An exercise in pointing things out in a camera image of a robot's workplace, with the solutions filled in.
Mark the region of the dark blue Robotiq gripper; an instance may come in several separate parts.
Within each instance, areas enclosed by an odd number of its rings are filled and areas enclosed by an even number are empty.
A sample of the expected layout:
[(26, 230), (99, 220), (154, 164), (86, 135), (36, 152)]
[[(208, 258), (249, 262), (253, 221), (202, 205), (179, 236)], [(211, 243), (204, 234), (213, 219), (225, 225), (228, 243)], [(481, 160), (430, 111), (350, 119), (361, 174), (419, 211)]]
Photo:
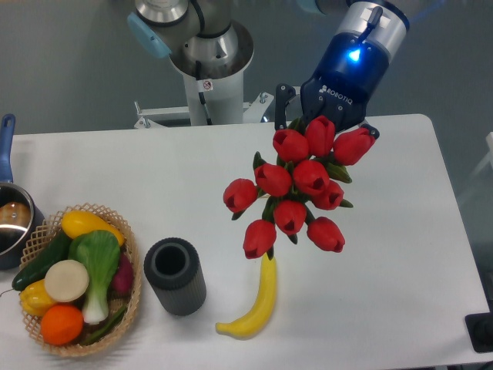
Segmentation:
[[(374, 43), (358, 42), (349, 32), (335, 35), (313, 75), (300, 88), (306, 122), (325, 116), (339, 133), (360, 124), (377, 140), (380, 132), (366, 117), (367, 104), (389, 66), (387, 53)], [(280, 83), (275, 92), (274, 128), (287, 128), (286, 108), (297, 95), (294, 87)]]

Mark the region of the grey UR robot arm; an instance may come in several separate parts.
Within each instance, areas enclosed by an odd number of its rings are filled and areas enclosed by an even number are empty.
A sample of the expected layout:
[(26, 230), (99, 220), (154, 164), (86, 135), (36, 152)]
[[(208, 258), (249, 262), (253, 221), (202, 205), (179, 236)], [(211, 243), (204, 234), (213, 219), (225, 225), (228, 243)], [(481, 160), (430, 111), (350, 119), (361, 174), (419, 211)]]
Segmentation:
[[(170, 58), (182, 74), (194, 126), (244, 121), (243, 73), (253, 58), (253, 40), (233, 20), (230, 2), (137, 1), (127, 24), (149, 54)], [(337, 131), (362, 125), (409, 28), (392, 2), (349, 1), (311, 77), (300, 88), (277, 87), (275, 127), (286, 127), (286, 108), (295, 98), (305, 122), (325, 116)]]

